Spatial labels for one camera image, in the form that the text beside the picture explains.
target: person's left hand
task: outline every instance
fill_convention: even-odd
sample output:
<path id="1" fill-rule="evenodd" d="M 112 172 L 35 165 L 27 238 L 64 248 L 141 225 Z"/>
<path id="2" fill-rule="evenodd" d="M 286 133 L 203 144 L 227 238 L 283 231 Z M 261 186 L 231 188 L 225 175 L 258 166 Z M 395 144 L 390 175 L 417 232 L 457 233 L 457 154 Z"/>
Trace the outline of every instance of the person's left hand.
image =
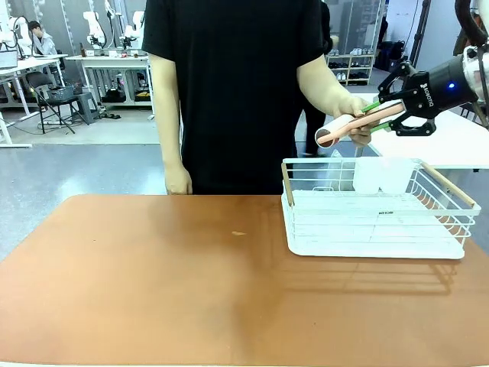
<path id="1" fill-rule="evenodd" d="M 370 105 L 362 98 L 350 97 L 343 99 L 333 112 L 333 118 L 338 118 L 341 115 L 353 115 L 354 117 L 362 117 L 365 115 L 361 110 Z M 372 122 L 362 128 L 356 128 L 351 130 L 350 138 L 359 147 L 365 147 L 370 144 L 372 140 L 371 129 L 379 124 L 379 121 Z"/>

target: forearm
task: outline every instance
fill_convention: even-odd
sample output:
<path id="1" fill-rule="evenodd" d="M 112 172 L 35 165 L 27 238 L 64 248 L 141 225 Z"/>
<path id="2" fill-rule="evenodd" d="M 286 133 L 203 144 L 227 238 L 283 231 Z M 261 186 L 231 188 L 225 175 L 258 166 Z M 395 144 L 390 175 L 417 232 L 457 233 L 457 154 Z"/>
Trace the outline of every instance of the forearm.
<path id="1" fill-rule="evenodd" d="M 307 100 L 326 115 L 337 116 L 339 103 L 352 97 L 328 68 L 324 57 L 297 69 L 297 80 Z"/>
<path id="2" fill-rule="evenodd" d="M 153 66 L 154 108 L 161 153 L 165 167 L 182 164 L 180 155 L 180 98 L 176 73 L 161 59 L 151 58 Z"/>

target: laptop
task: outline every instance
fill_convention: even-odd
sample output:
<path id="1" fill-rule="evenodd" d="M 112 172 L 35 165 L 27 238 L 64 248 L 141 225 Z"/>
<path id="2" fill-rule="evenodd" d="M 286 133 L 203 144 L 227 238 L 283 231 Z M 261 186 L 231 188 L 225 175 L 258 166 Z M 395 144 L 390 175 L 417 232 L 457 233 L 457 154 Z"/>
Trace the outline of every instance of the laptop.
<path id="1" fill-rule="evenodd" d="M 17 50 L 0 51 L 0 70 L 12 69 L 17 67 Z"/>

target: short sleeve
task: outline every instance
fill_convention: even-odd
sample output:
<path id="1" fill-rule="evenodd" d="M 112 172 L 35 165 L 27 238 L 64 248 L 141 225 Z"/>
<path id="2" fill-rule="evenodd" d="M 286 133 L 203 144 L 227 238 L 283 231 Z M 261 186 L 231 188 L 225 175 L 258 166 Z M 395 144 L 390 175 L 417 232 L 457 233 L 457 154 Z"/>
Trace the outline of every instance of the short sleeve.
<path id="1" fill-rule="evenodd" d="M 320 0 L 302 0 L 299 19 L 299 58 L 297 67 L 323 55 Z"/>
<path id="2" fill-rule="evenodd" d="M 175 61 L 171 1 L 173 0 L 147 0 L 142 48 L 149 54 Z"/>

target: basket wooden handle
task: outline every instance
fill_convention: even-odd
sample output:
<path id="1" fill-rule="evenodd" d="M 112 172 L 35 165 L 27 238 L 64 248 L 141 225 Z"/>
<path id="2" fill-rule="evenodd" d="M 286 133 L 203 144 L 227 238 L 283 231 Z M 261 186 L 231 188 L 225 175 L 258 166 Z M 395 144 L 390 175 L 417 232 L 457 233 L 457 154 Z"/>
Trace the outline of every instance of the basket wooden handle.
<path id="1" fill-rule="evenodd" d="M 287 195 L 287 201 L 289 202 L 289 206 L 293 206 L 295 203 L 293 201 L 292 189 L 290 188 L 289 173 L 287 172 L 287 165 L 285 163 L 282 163 L 282 176 L 283 185 L 285 186 L 285 194 Z"/>
<path id="2" fill-rule="evenodd" d="M 440 174 L 435 168 L 430 166 L 427 163 L 421 163 L 426 172 L 429 173 L 434 179 L 440 182 L 442 185 L 448 187 L 460 200 L 463 200 L 467 205 L 473 208 L 476 205 L 474 199 L 472 199 L 469 195 L 464 193 L 460 187 L 456 186 L 453 182 L 451 182 L 448 178 Z"/>

